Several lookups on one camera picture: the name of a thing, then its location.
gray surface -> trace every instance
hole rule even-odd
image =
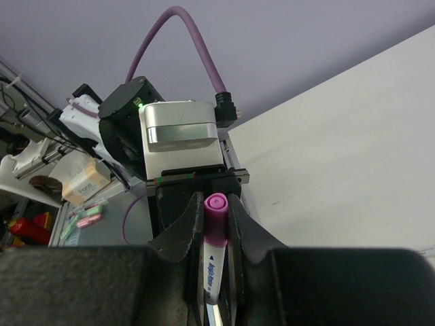
[[[68,224],[67,216],[74,209],[72,204],[66,203],[59,210],[56,224],[50,239],[50,246],[63,245],[77,246],[118,246],[126,245],[122,239],[122,218],[129,204],[145,191],[145,183],[134,179],[133,188],[125,193],[119,181],[112,181],[112,184],[105,188],[100,194],[91,198],[90,202],[100,198],[106,198],[108,203],[103,208],[103,219],[94,225],[81,229],[78,240],[66,239],[60,241],[60,233]],[[126,237],[132,245],[145,245],[152,239],[152,227],[150,212],[146,197],[138,201],[131,209],[126,220]]]
[[[215,109],[211,103],[196,101],[159,102],[146,105],[144,112],[147,128],[216,124]]]
[[[202,148],[210,146],[216,139],[216,124],[185,124],[147,129],[148,149],[151,152]]]
[[[182,5],[203,34],[242,121],[435,23],[434,0],[2,1],[0,55],[55,106],[86,82],[106,98],[145,34]],[[167,100],[214,102],[189,34],[171,18],[137,75]]]
[[[122,217],[129,204],[145,187],[138,185],[131,193],[120,193],[104,206],[103,219],[80,230],[78,246],[125,245],[121,236]],[[131,209],[126,220],[126,237],[132,245],[145,245],[152,240],[150,213],[146,197]]]

purple cap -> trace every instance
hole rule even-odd
[[[224,194],[216,193],[205,200],[204,218],[204,241],[215,247],[225,247],[228,200]]]

black motor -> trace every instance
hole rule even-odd
[[[146,180],[138,110],[163,101],[145,77],[119,86],[99,106],[99,130],[106,150],[134,176]]]

ceiling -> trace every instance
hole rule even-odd
[[[0,56],[52,104],[83,82],[101,97],[124,82],[159,15],[181,5],[196,21],[245,121],[435,24],[435,0],[3,0]],[[179,18],[145,53],[166,100],[213,101]]]

cable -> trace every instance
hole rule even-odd
[[[114,164],[113,165],[114,171],[112,171],[112,173],[121,181],[122,186],[124,187],[124,193],[129,192],[131,190],[131,186],[128,183],[127,180],[125,180],[120,168],[122,168],[121,166]]]
[[[91,112],[89,110],[86,110],[84,107],[82,107],[80,104],[74,102],[71,100],[71,98],[67,97],[67,102],[69,105],[71,105],[74,109],[77,109],[78,111],[82,112],[83,114],[86,114],[90,117],[98,118],[98,113]]]
[[[8,78],[0,77],[0,82],[7,83],[8,85],[11,83],[11,81]],[[25,92],[23,92],[17,84],[12,85],[15,90],[24,97],[26,102],[31,101],[33,104],[35,104],[45,115],[48,115],[49,112],[45,110],[38,102],[36,102],[33,98],[31,98],[29,95],[27,95]]]
[[[8,78],[4,78],[4,77],[0,77],[0,82],[10,84],[10,80]],[[53,127],[51,127],[50,123],[47,123],[46,120],[42,117],[42,115],[38,112],[38,110],[36,110],[34,108],[33,104],[36,105],[38,107],[38,109],[40,109],[42,112],[44,112],[47,115],[48,112],[41,105],[39,105],[39,103],[37,103],[35,100],[33,100],[33,98],[28,96],[25,92],[23,92],[16,84],[14,84],[12,87],[14,87],[15,90],[21,94],[21,96],[27,102],[27,104],[32,109],[32,111],[34,111],[37,114],[37,116],[41,119],[41,121],[43,121],[47,125],[47,127],[51,130],[51,132],[53,132],[57,137],[61,138],[63,141],[60,141],[58,139],[54,139],[52,137],[48,137],[45,134],[43,134],[42,132],[36,131],[36,129],[33,128],[32,126],[30,126],[28,124],[25,124],[23,121],[20,121],[21,123],[23,123],[27,128],[31,129],[33,132],[37,133],[38,135],[40,135],[42,137],[46,137],[48,139],[56,141],[57,143],[60,143],[61,145],[64,145],[65,147],[79,150],[79,149],[77,149],[77,147],[69,139],[66,139],[61,133],[55,131],[53,129]]]
[[[14,122],[9,122],[4,117],[0,117],[0,122],[4,122],[5,124],[9,124],[10,126],[15,127],[15,128],[23,128],[24,127],[24,124],[16,124]]]
[[[205,45],[201,33],[198,30],[197,25],[195,24],[195,22],[193,21],[189,13],[184,8],[179,7],[177,5],[170,7],[168,10],[166,10],[159,17],[159,19],[157,19],[156,23],[150,29],[147,36],[143,40],[141,47],[137,51],[135,58],[133,59],[130,70],[128,71],[127,77],[125,79],[125,83],[127,84],[129,81],[133,79],[133,75],[135,74],[137,66],[141,61],[142,56],[145,53],[145,50],[148,48],[154,36],[156,36],[157,32],[160,30],[163,24],[172,16],[179,16],[183,20],[184,24],[186,25],[190,37],[192,38],[192,41],[195,45],[195,48],[198,51],[201,61],[203,62],[204,68],[207,71],[207,74],[209,75],[213,87],[215,88],[215,91],[217,93],[226,92],[224,82],[222,81],[222,78],[220,77],[218,70],[216,69],[213,59],[210,56],[210,53],[207,49],[207,46]]]
[[[130,213],[131,209],[136,205],[136,203],[138,201],[140,201],[140,199],[142,199],[143,197],[145,197],[147,195],[147,193],[143,193],[139,196],[136,197],[136,199],[134,199],[129,206],[127,207],[127,210],[125,211],[124,217],[122,218],[122,239],[124,240],[124,242],[128,245],[131,245],[131,243],[127,240],[127,237],[125,236],[125,222],[127,220],[128,214]]]
[[[5,89],[3,88],[3,84],[1,84],[1,83],[0,83],[0,93],[1,93],[1,98],[3,99],[3,102],[4,102],[8,107],[10,107],[11,110],[12,110],[13,112],[17,113],[17,111],[15,110],[15,101],[14,101],[14,99],[13,99],[13,98],[8,94],[8,93],[5,92]],[[12,102],[12,105],[9,105],[9,104],[7,103],[7,101],[6,101],[6,97],[9,99],[9,101]]]

